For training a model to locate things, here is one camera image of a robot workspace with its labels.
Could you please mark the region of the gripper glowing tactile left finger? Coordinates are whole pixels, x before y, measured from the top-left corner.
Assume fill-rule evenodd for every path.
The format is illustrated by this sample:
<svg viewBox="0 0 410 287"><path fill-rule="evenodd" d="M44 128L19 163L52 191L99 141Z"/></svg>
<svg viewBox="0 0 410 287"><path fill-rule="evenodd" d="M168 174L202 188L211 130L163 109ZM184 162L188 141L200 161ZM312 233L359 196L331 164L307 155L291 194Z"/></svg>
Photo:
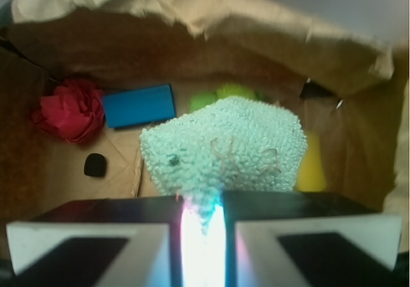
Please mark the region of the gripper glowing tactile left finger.
<svg viewBox="0 0 410 287"><path fill-rule="evenodd" d="M181 202L72 201L6 226L16 286L182 286Z"/></svg>

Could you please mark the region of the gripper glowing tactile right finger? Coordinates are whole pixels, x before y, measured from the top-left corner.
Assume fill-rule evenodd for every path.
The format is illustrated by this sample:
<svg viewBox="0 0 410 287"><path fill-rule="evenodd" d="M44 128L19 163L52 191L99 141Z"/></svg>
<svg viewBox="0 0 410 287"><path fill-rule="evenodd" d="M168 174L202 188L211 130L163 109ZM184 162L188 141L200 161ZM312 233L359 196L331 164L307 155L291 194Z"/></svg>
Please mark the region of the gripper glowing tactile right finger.
<svg viewBox="0 0 410 287"><path fill-rule="evenodd" d="M227 286L401 286L402 223L334 193L226 192Z"/></svg>

